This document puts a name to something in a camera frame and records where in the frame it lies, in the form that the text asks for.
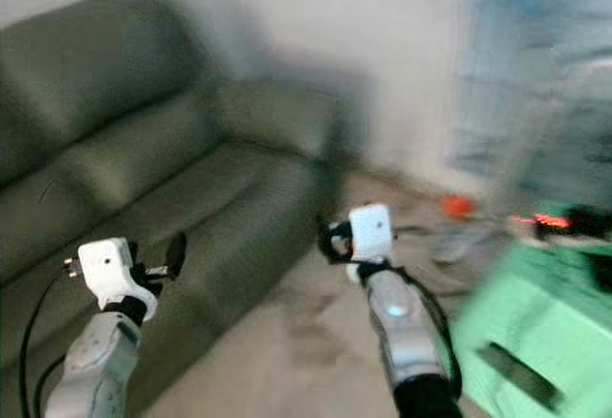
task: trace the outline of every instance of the orange object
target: orange object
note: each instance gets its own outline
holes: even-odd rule
[[[448,217],[455,220],[466,220],[474,212],[474,203],[461,195],[446,195],[442,197],[442,209]]]

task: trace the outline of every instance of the robotic arm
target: robotic arm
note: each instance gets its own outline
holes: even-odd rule
[[[165,264],[146,270],[133,264],[124,238],[111,238],[79,247],[78,259],[67,261],[71,276],[83,275],[101,313],[68,350],[46,417],[123,416],[125,390],[138,361],[140,326],[155,315],[162,290],[154,281],[178,276],[185,249],[181,233],[171,242]]]
[[[387,381],[401,417],[461,417],[461,371],[444,312],[433,295],[392,265],[393,230],[385,205],[352,209],[349,221],[319,225],[319,248],[347,266],[366,291]]]

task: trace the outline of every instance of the concrete floor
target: concrete floor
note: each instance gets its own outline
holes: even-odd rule
[[[354,174],[343,203],[365,201],[391,205],[396,226],[434,227],[440,221],[426,197]],[[442,275],[429,262],[429,242],[422,236],[400,238],[398,260],[434,293],[458,294],[440,300],[452,318],[485,267],[453,265]],[[467,397],[461,407],[466,418],[488,416]],[[361,288],[312,248],[145,416],[391,418],[397,413]]]

